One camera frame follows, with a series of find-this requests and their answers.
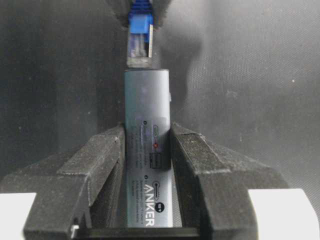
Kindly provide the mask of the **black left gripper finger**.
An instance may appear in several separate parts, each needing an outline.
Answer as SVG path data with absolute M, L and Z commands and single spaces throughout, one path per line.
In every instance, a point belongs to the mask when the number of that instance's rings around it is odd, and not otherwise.
M 170 149 L 182 224 L 202 233 L 255 233 L 248 191 L 288 189 L 275 169 L 173 123 Z
M 100 210 L 114 217 L 124 162 L 122 124 L 92 136 L 80 147 L 49 156 L 0 182 L 3 240 L 70 240 L 92 226 L 91 207 L 102 190 L 111 196 Z

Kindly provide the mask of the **black opposing left gripper finger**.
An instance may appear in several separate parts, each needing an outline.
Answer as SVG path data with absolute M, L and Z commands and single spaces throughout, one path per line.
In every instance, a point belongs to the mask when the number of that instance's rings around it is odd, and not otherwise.
M 132 2 L 132 0 L 106 0 L 106 3 L 111 9 L 112 14 L 124 28 L 127 28 L 129 25 L 128 18 Z
M 168 8 L 172 0 L 152 0 L 152 14 L 153 14 L 153 26 L 155 28 L 161 28 L 164 24 L 164 20 L 167 16 Z

